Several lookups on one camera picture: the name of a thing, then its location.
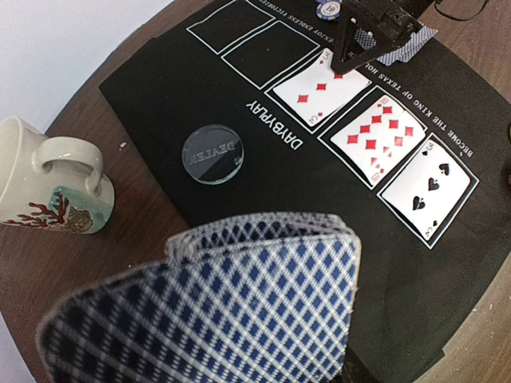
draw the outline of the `brown wood surface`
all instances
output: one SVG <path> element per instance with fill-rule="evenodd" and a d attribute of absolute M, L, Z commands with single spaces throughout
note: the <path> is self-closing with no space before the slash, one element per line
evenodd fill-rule
<path fill-rule="evenodd" d="M 0 227 L 0 310 L 37 382 L 49 381 L 35 347 L 38 323 L 48 309 L 74 289 L 162 259 L 165 239 L 187 228 L 97 87 L 149 38 L 172 28 L 210 1 L 176 0 L 141 27 L 83 85 L 50 129 L 50 136 L 82 138 L 103 151 L 105 171 L 117 192 L 106 229 L 97 235 L 75 236 Z M 445 0 L 442 9 L 470 14 L 481 2 Z M 506 32 L 511 25 L 511 2 L 494 0 L 472 22 L 452 22 L 432 9 L 422 20 L 440 29 L 438 39 L 511 100 L 511 33 Z M 507 262 L 447 345 L 447 356 L 419 379 L 421 383 L 511 379 L 510 273 L 511 262 Z"/>

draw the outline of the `painted mug design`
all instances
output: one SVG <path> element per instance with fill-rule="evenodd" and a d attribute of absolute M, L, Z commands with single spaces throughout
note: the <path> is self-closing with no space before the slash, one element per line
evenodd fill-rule
<path fill-rule="evenodd" d="M 48 206 L 30 202 L 28 206 L 36 211 L 29 215 L 18 214 L 18 220 L 9 219 L 4 224 L 74 234 L 94 233 L 109 220 L 113 206 L 106 203 L 98 205 L 97 201 L 88 201 L 87 197 L 79 191 L 59 187 L 53 190 Z"/>

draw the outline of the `mug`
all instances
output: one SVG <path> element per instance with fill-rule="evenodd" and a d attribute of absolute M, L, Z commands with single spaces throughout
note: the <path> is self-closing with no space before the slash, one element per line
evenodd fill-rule
<path fill-rule="evenodd" d="M 0 123 L 0 223 L 92 234 L 115 200 L 93 144 L 48 138 L 18 117 Z"/>

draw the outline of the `white wall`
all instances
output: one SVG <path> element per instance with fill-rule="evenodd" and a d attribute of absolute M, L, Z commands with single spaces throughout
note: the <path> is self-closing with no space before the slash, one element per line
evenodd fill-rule
<path fill-rule="evenodd" d="M 170 2 L 0 0 L 0 120 L 18 115 L 44 132 L 108 55 Z M 1 314 L 0 374 L 34 381 Z"/>

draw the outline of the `blue checkered pattern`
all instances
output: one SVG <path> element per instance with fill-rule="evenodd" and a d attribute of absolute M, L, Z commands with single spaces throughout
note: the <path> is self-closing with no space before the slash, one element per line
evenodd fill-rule
<path fill-rule="evenodd" d="M 394 64 L 396 61 L 408 62 L 437 32 L 437 30 L 423 26 L 417 33 L 412 33 L 410 41 L 405 46 L 394 52 L 384 54 L 378 58 L 378 61 L 387 66 Z M 365 30 L 357 30 L 355 40 L 364 49 L 370 49 L 376 45 L 375 39 L 369 36 Z"/>
<path fill-rule="evenodd" d="M 171 238 L 168 261 L 61 304 L 55 382 L 327 382 L 347 346 L 360 242 L 339 217 L 244 215 Z"/>

